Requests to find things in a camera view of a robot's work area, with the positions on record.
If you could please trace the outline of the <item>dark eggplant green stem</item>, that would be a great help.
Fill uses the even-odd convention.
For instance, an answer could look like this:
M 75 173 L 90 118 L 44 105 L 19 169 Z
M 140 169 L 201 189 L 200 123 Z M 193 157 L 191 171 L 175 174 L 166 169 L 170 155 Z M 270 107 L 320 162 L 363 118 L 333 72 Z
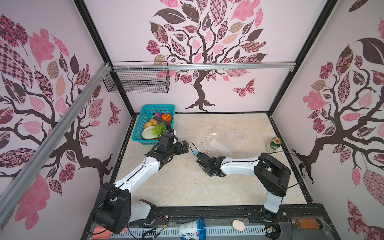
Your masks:
M 157 120 L 158 124 L 161 124 L 161 123 L 164 123 L 165 126 L 167 127 L 167 130 L 170 131 L 173 127 L 173 121 L 170 121 L 170 122 L 167 122 L 165 120 L 163 120 L 162 118 L 158 118 L 158 117 L 153 117 L 153 119 Z

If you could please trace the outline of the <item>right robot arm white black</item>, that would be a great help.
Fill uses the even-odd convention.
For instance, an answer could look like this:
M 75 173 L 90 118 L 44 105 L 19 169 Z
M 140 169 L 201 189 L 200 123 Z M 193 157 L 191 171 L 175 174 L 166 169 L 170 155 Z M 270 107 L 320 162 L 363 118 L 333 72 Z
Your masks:
M 272 156 L 261 153 L 251 159 L 231 159 L 227 157 L 209 157 L 197 152 L 197 163 L 209 177 L 224 178 L 228 175 L 246 175 L 257 177 L 266 189 L 266 198 L 259 216 L 265 222 L 276 222 L 283 198 L 287 194 L 291 169 Z

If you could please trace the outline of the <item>clear zip bag blue zipper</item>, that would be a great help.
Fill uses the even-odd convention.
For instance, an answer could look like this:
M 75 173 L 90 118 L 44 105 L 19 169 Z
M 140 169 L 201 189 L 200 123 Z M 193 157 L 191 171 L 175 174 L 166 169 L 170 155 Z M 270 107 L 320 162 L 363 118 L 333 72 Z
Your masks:
M 210 157 L 249 159 L 264 152 L 272 137 L 273 135 L 262 131 L 259 126 L 216 125 L 194 132 L 190 136 L 190 142 Z

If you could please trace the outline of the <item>yellow potato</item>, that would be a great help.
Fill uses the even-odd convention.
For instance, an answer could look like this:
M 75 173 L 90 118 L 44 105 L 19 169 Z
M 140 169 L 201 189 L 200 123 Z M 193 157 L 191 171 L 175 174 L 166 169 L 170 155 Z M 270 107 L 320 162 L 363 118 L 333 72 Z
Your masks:
M 146 122 L 144 125 L 144 129 L 151 127 L 151 126 L 153 126 L 153 124 L 151 122 Z

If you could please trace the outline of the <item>teal plastic basket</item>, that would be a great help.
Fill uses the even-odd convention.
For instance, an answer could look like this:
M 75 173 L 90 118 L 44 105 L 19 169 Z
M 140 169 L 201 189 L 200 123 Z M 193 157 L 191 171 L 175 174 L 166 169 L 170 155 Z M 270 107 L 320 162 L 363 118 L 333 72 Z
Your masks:
M 139 114 L 132 140 L 142 145 L 155 145 L 165 132 L 173 128 L 175 106 L 169 104 L 145 105 Z

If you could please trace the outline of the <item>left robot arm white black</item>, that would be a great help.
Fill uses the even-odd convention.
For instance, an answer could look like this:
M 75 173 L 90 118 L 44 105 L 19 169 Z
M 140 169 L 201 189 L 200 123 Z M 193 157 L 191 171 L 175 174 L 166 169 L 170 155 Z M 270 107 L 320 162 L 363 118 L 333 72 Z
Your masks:
M 161 135 L 159 142 L 144 154 L 144 160 L 128 175 L 115 183 L 103 184 L 98 192 L 93 211 L 88 223 L 88 231 L 92 224 L 119 234 L 129 223 L 145 220 L 156 206 L 148 201 L 132 202 L 139 188 L 174 156 L 189 152 L 187 141 L 179 142 L 169 132 Z

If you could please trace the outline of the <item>orange pumpkin toy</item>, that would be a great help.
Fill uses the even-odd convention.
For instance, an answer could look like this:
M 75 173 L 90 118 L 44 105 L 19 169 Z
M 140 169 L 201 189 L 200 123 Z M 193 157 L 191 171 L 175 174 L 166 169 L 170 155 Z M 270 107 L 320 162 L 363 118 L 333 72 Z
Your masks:
M 172 121 L 173 117 L 171 114 L 163 114 L 162 115 L 162 120 L 167 122 L 167 123 L 170 123 Z

